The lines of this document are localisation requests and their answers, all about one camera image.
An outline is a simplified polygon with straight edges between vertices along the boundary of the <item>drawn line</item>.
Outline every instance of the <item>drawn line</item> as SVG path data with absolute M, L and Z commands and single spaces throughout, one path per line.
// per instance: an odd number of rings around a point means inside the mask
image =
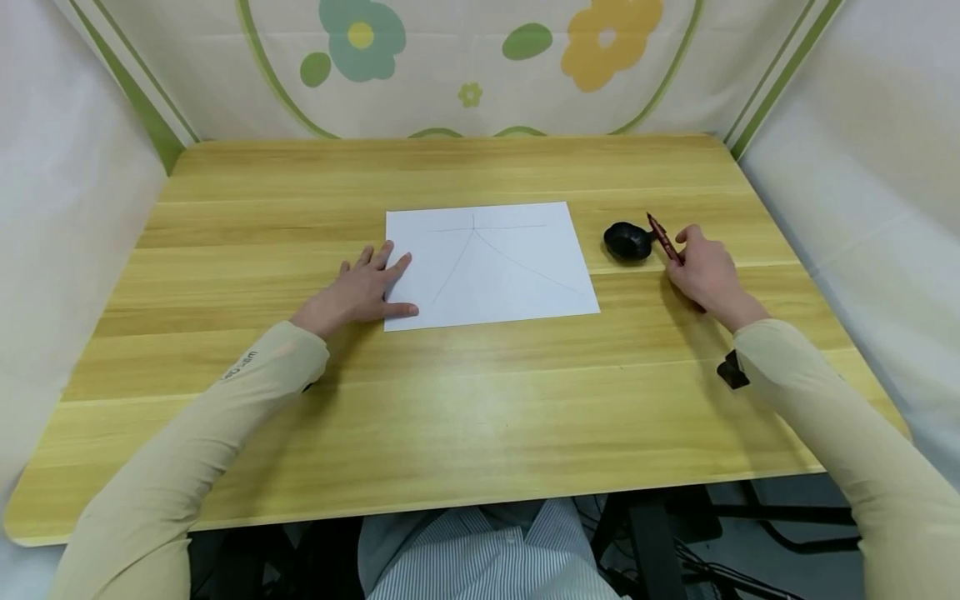
M 546 225 L 513 225 L 506 228 L 474 228 L 474 229 L 529 229 L 529 228 L 545 228 Z
M 453 277 L 453 272 L 456 271 L 456 270 L 457 270 L 457 267 L 460 265 L 460 259 L 463 258 L 463 257 L 464 257 L 464 254 L 467 252 L 467 246 L 470 245 L 470 239 L 473 238 L 473 233 L 474 233 L 474 232 L 471 231 L 471 232 L 470 232 L 470 235 L 467 236 L 467 242 L 466 242 L 466 244 L 464 244 L 464 248 L 463 248 L 462 250 L 460 250 L 460 255 L 457 256 L 457 262 L 453 263 L 453 269 L 450 269 L 449 275 L 447 275 L 447 276 L 446 276 L 446 279 L 444 279 L 444 285 L 440 286 L 440 289 L 437 290 L 437 295 L 433 297 L 433 301 L 430 302 L 431 304 L 436 304 L 436 303 L 437 303 L 437 298 L 440 297 L 440 293 L 444 290 L 444 288 L 446 287 L 446 284 L 450 281 L 450 278 Z
M 474 233 L 471 233 L 471 234 L 470 234 L 471 237 L 472 237 L 473 235 L 476 235 L 477 237 L 479 237 L 480 240 L 481 240 L 484 244 L 486 244 L 487 246 L 490 246 L 496 253 L 500 254 L 501 256 L 503 256 L 504 258 L 506 258 L 507 260 L 509 260 L 510 262 L 512 262 L 512 263 L 514 263 L 515 265 L 517 265 L 518 267 L 523 267 L 524 269 L 526 269 L 526 270 L 529 271 L 530 273 L 533 273 L 534 275 L 539 275 L 539 276 L 543 277 L 544 279 L 546 279 L 547 281 L 550 281 L 550 282 L 552 282 L 552 283 L 556 283 L 556 284 L 559 285 L 560 287 L 565 288 L 565 289 L 567 289 L 567 290 L 570 290 L 570 291 L 573 292 L 574 294 L 577 294 L 577 295 L 579 295 L 579 296 L 582 296 L 582 295 L 583 295 L 579 290 L 575 290 L 575 289 L 573 289 L 572 287 L 569 287 L 569 286 L 567 286 L 567 285 L 563 285 L 563 284 L 560 283 L 559 281 L 557 281 L 557 280 L 555 280 L 555 279 L 551 279 L 550 277 L 544 275 L 543 273 L 539 273 L 539 272 L 537 272 L 537 271 L 534 271 L 534 270 L 531 269 L 530 267 L 528 267 L 528 266 L 526 266 L 526 265 L 524 265 L 524 264 L 521 264 L 521 263 L 516 262 L 516 261 L 513 260 L 510 256 L 508 256 L 507 254 L 503 253 L 499 248 L 497 248 L 496 246 L 494 246 L 493 244 L 491 244 L 490 242 L 488 242 L 488 241 L 487 241 L 487 238 L 485 238 L 484 236 L 480 235 L 480 234 L 477 233 L 476 231 L 475 231 Z
M 503 228 L 454 228 L 454 229 L 428 229 L 425 233 L 440 233 L 441 231 L 476 231 L 478 229 L 529 229 L 545 228 L 546 225 L 513 225 Z

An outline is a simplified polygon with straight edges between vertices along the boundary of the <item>table surface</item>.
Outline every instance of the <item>table surface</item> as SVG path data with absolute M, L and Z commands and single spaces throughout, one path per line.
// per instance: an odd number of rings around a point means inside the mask
M 567 201 L 601 312 L 331 341 L 326 375 L 258 431 L 197 529 L 821 470 L 748 386 L 731 336 L 616 221 L 698 222 L 744 285 L 898 429 L 893 404 L 750 184 L 703 135 L 284 142 L 190 148 L 27 466 L 6 529 L 63 542 L 86 503 L 272 324 L 383 238 L 387 210 Z

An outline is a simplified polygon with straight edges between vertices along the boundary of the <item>hand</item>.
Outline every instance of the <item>hand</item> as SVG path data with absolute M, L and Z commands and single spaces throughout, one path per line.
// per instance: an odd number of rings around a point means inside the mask
M 310 298 L 290 318 L 290 323 L 326 339 L 347 323 L 419 314 L 414 304 L 390 304 L 383 299 L 387 288 L 400 279 L 413 259 L 410 253 L 406 253 L 387 269 L 387 260 L 393 249 L 394 243 L 387 240 L 376 256 L 373 255 L 373 246 L 364 248 L 352 268 L 345 260 L 336 280 Z
M 699 225 L 687 226 L 678 233 L 677 243 L 686 243 L 680 252 L 685 264 L 671 260 L 667 275 L 731 333 L 770 318 L 763 305 L 740 285 L 733 258 L 723 243 L 708 240 Z

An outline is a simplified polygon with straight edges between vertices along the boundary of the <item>long sleeve shirt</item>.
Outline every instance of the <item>long sleeve shirt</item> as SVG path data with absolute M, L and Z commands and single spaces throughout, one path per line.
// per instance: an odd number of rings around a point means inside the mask
M 751 324 L 735 334 L 734 345 L 756 393 L 850 501 L 863 538 L 867 597 L 944 598 L 960 589 L 953 564 L 960 556 L 960 495 L 791 325 Z M 204 497 L 250 434 L 322 374 L 327 357 L 321 339 L 292 324 L 270 329 L 91 500 L 51 598 L 187 598 L 186 533 Z M 375 573 L 372 596 L 468 598 L 487 590 L 516 598 L 614 597 L 562 501 L 544 504 L 525 533 L 493 531 L 469 512 L 455 520 L 460 525 L 441 520 L 401 548 Z M 431 584 L 438 566 L 460 585 Z M 497 571 L 506 566 L 516 575 L 509 589 L 511 579 Z

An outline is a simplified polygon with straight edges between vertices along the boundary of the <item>logo on sleeve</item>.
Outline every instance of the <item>logo on sleeve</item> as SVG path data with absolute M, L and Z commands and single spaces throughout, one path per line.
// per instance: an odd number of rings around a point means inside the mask
M 230 369 L 229 371 L 227 371 L 227 374 L 225 374 L 223 378 L 230 379 L 234 375 L 238 374 L 240 371 L 243 370 L 244 367 L 246 367 L 253 361 L 253 358 L 254 356 L 256 356 L 256 354 L 257 354 L 256 350 L 251 350 L 246 356 L 240 359 L 240 362 L 237 363 L 233 367 L 233 369 Z

